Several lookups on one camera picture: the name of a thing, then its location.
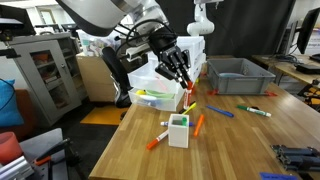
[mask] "white plastic bin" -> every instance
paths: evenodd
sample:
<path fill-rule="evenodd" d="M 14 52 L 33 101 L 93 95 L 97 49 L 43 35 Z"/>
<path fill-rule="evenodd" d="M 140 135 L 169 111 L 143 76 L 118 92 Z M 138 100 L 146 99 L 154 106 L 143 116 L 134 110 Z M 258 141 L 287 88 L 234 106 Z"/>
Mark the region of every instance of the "white plastic bin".
<path fill-rule="evenodd" d="M 133 104 L 153 107 L 162 111 L 176 111 L 177 105 L 184 94 L 184 90 L 181 87 L 173 98 L 156 98 L 152 96 L 138 95 L 136 94 L 138 90 L 139 89 L 137 88 L 133 88 L 129 91 L 130 100 Z"/>
<path fill-rule="evenodd" d="M 158 61 L 149 59 L 148 63 L 128 74 L 131 87 L 142 90 L 152 90 L 161 93 L 178 94 L 180 84 L 169 81 L 155 71 Z"/>

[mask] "cabinet door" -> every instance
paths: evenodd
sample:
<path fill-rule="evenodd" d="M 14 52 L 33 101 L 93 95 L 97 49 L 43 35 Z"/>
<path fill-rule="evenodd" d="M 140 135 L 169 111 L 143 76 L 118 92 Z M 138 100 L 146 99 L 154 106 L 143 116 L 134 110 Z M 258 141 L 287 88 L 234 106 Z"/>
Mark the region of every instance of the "cabinet door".
<path fill-rule="evenodd" d="M 16 62 L 50 119 L 58 119 L 81 104 L 68 65 L 56 40 L 12 47 L 21 55 Z"/>

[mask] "plastic bin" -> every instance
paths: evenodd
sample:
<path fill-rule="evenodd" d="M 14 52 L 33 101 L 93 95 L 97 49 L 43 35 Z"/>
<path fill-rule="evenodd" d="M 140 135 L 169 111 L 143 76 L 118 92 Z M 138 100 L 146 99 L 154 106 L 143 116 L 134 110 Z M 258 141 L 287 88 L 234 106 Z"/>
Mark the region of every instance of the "plastic bin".
<path fill-rule="evenodd" d="M 86 56 L 99 57 L 102 55 L 102 49 L 104 47 L 110 46 L 113 49 L 117 49 L 120 46 L 120 41 L 114 40 L 114 37 L 119 35 L 119 33 L 115 31 L 107 37 L 92 36 L 82 30 L 77 30 L 77 33 L 80 38 L 83 53 Z"/>
<path fill-rule="evenodd" d="M 128 74 L 131 87 L 161 93 L 178 94 L 180 84 L 169 81 L 155 71 L 158 61 L 149 59 L 148 63 Z"/>
<path fill-rule="evenodd" d="M 208 79 L 219 94 L 262 95 L 275 75 L 243 58 L 209 59 L 207 61 Z M 221 73 L 243 75 L 223 76 Z"/>
<path fill-rule="evenodd" d="M 156 108 L 162 111 L 176 111 L 177 105 L 184 94 L 184 90 L 180 87 L 178 89 L 178 93 L 175 94 L 173 98 L 150 98 L 150 96 L 137 95 L 137 90 L 139 89 L 133 88 L 129 91 L 129 96 L 132 103 Z"/>

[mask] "cabinet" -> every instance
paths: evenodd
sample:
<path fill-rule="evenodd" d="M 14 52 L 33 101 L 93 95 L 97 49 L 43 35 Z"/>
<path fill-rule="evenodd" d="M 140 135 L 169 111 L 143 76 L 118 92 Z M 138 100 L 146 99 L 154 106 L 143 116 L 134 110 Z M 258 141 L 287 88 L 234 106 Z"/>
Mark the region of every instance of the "cabinet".
<path fill-rule="evenodd" d="M 51 36 L 10 43 L 21 56 L 15 62 L 41 114 L 40 126 L 51 126 L 86 97 L 69 35 Z"/>

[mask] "desk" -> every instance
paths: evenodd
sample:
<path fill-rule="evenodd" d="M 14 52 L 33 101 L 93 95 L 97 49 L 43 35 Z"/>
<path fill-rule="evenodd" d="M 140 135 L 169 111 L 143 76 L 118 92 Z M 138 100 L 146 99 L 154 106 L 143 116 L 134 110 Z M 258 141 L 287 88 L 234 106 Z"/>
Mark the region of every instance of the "desk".
<path fill-rule="evenodd" d="M 320 149 L 320 114 L 275 84 L 268 90 L 276 97 L 207 96 L 212 89 L 207 79 L 195 87 L 192 100 L 197 107 L 188 113 L 190 121 L 197 122 L 200 114 L 205 120 L 197 138 L 190 128 L 188 149 L 169 147 L 165 138 L 147 150 L 146 145 L 167 129 L 160 122 L 171 112 L 133 104 L 89 179 L 260 179 L 259 172 L 294 174 L 282 168 L 270 145 Z M 207 109 L 207 104 L 235 117 Z M 272 117 L 237 109 L 238 104 L 258 106 Z M 320 179 L 319 173 L 311 175 Z"/>
<path fill-rule="evenodd" d="M 299 71 L 296 71 L 296 67 L 294 67 L 291 63 L 288 62 L 279 62 L 274 58 L 269 58 L 268 55 L 254 55 L 252 56 L 254 60 L 263 63 L 269 67 L 274 67 L 276 70 L 280 71 L 281 73 L 288 75 L 292 78 L 299 80 L 302 83 L 310 84 L 312 80 L 320 78 L 320 74 L 303 74 Z M 320 66 L 319 63 L 309 60 L 309 56 L 306 55 L 296 55 L 298 59 L 302 59 L 303 63 L 305 64 L 312 64 Z"/>

